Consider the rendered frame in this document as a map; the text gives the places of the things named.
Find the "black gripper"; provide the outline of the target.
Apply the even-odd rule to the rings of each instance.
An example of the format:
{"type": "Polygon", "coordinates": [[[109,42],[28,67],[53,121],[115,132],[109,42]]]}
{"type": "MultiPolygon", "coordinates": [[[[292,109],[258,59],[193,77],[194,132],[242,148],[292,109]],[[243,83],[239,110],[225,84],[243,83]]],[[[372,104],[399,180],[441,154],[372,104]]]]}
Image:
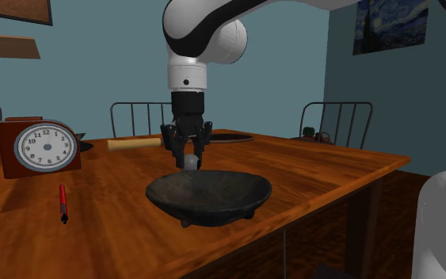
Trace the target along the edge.
{"type": "Polygon", "coordinates": [[[189,136],[193,142],[194,155],[198,158],[196,168],[200,169],[204,148],[210,144],[212,134],[212,122],[203,121],[204,92],[173,91],[171,105],[175,125],[162,124],[160,126],[164,146],[176,159],[176,168],[183,169],[186,143],[184,136],[189,136]]]}

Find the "small grey ball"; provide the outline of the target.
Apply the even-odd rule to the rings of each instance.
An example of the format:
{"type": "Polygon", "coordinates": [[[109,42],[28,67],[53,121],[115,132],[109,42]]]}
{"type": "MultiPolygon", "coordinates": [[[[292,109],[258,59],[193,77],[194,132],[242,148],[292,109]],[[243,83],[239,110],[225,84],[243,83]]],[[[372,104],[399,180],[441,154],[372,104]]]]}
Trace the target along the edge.
{"type": "Polygon", "coordinates": [[[187,154],[184,157],[183,170],[199,170],[200,159],[194,154],[187,154]]]}

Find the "dark round plate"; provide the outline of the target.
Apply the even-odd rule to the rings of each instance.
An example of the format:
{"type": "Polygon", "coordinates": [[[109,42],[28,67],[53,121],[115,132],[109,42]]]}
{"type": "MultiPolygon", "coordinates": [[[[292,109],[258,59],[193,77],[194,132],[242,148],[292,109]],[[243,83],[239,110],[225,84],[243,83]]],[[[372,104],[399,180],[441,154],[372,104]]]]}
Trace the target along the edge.
{"type": "Polygon", "coordinates": [[[216,133],[211,134],[209,143],[242,143],[253,141],[254,138],[248,134],[240,133],[216,133]]]}

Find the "black footed bowl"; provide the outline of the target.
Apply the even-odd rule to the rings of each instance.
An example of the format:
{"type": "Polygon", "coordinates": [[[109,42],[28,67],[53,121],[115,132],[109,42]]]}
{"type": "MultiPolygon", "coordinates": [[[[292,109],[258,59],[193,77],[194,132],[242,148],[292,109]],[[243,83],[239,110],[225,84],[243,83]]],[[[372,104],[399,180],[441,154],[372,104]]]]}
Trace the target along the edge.
{"type": "Polygon", "coordinates": [[[269,180],[256,174],[183,170],[154,180],[146,188],[146,197],[180,220],[182,227],[218,227],[252,219],[272,189],[269,180]]]}

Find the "light wooden rolling pin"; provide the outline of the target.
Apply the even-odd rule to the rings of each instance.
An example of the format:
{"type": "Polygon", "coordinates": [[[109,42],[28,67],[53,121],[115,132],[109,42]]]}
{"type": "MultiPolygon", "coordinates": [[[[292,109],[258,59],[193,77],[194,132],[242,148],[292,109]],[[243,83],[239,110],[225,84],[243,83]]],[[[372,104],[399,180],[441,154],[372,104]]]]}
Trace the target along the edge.
{"type": "Polygon", "coordinates": [[[160,147],[162,145],[163,141],[161,138],[109,139],[107,141],[107,150],[120,151],[143,147],[160,147]]]}

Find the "wooden table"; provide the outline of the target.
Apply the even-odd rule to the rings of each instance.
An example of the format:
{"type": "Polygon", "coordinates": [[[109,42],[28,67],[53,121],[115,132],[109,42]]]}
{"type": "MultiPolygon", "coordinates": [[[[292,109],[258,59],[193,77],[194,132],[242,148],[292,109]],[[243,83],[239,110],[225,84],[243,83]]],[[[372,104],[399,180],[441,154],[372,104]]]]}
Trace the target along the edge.
{"type": "Polygon", "coordinates": [[[206,147],[206,170],[258,174],[273,186],[250,220],[182,227],[146,198],[174,172],[162,147],[108,151],[96,139],[76,171],[7,180],[0,159],[0,279],[178,279],[268,233],[351,197],[349,270],[368,270],[380,181],[410,158],[256,135],[206,147]],[[64,184],[69,220],[60,220],[64,184]]]}

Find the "red pen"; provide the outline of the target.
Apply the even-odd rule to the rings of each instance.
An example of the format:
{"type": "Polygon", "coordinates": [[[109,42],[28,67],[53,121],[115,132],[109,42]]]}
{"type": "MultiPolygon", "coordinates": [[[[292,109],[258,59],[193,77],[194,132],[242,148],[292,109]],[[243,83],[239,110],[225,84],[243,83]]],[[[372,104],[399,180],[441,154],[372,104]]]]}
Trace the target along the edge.
{"type": "Polygon", "coordinates": [[[66,224],[69,220],[68,212],[67,212],[67,200],[66,200],[66,192],[64,184],[59,186],[59,198],[60,198],[60,220],[63,224],[66,224]]]}

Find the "brown clock with white dial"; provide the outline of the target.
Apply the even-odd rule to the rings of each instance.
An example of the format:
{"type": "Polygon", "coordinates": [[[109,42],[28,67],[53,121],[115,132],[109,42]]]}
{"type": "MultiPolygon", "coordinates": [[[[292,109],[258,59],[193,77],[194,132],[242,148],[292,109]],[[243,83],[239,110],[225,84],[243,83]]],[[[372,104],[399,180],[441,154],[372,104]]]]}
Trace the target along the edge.
{"type": "Polygon", "coordinates": [[[64,123],[43,117],[0,121],[4,178],[27,178],[82,168],[77,136],[64,123]]]}

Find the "blue night sky wall picture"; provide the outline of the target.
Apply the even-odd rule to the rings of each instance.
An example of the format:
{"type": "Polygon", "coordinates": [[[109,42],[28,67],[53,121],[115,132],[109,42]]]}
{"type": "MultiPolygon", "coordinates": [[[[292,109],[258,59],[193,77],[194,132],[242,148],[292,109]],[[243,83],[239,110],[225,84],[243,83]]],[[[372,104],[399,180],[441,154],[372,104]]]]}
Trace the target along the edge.
{"type": "Polygon", "coordinates": [[[353,54],[363,55],[425,42],[430,0],[360,0],[353,54]]]}

